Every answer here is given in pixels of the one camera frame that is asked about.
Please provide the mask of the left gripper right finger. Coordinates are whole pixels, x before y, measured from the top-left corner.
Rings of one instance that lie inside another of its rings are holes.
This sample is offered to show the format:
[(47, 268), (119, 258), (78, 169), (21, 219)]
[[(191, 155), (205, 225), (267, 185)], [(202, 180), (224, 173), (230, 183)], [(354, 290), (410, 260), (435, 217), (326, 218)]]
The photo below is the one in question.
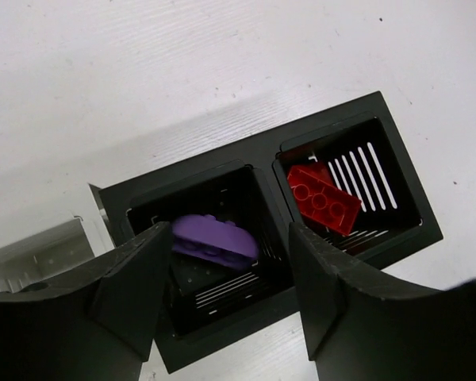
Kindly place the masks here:
[(289, 227), (309, 359), (321, 380), (476, 380), (476, 279), (445, 291)]

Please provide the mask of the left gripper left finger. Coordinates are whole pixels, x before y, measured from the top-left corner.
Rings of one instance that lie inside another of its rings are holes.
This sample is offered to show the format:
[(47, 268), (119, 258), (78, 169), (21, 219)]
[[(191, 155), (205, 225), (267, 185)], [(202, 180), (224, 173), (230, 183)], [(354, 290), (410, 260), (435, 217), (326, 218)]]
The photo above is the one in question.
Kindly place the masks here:
[(137, 380), (150, 356), (171, 226), (18, 292), (0, 292), (0, 380)]

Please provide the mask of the red transparent lego brick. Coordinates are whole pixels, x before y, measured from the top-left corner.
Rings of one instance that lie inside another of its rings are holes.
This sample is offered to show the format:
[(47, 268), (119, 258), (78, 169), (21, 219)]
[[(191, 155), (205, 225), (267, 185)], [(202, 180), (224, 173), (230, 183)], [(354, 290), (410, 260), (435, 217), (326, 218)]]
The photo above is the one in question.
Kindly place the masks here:
[(326, 164), (294, 165), (287, 182), (302, 217), (343, 236), (351, 233), (362, 201), (337, 186)]

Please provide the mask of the purple lego brick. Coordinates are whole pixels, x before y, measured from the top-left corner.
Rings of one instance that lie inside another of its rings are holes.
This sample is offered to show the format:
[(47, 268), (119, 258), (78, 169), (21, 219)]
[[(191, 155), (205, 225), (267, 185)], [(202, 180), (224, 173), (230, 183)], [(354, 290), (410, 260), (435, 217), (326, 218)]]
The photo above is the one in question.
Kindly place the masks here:
[(173, 250), (214, 264), (241, 271), (259, 258), (259, 245), (245, 229), (213, 215), (189, 214), (172, 224)]

